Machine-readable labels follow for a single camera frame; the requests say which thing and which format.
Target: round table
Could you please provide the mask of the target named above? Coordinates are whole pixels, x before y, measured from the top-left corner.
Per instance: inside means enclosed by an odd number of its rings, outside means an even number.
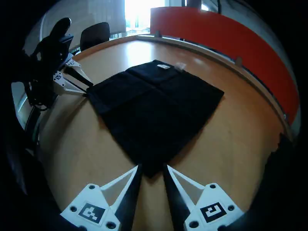
[[[264,165],[285,128],[268,101],[232,70],[201,54],[135,37],[109,41],[74,57],[94,84],[154,59],[175,65],[224,91],[199,134],[169,165],[202,185],[218,183],[245,212]],[[87,98],[59,96],[41,123],[45,174],[66,208],[88,184],[104,185],[134,167]],[[142,177],[133,230],[172,230],[162,173]]]

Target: black chair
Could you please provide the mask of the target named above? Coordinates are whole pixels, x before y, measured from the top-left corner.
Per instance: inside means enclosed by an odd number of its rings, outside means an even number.
[[[83,30],[80,38],[80,50],[86,50],[97,44],[109,41],[110,28],[107,22],[101,22]]]

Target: folded black shirt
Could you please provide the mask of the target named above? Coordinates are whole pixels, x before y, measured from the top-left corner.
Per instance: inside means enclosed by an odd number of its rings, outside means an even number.
[[[113,137],[148,177],[199,132],[224,94],[158,60],[131,67],[87,92]]]

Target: window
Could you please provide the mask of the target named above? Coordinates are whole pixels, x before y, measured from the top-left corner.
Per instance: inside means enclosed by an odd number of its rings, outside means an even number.
[[[151,8],[164,6],[165,0],[125,0],[126,31],[133,33],[148,31]]]

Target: red panel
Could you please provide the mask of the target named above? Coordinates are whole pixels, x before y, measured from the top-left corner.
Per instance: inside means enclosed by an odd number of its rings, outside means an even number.
[[[276,52],[256,33],[223,15],[189,7],[151,9],[151,33],[204,44],[235,59],[274,94],[292,123],[299,106],[295,84]]]

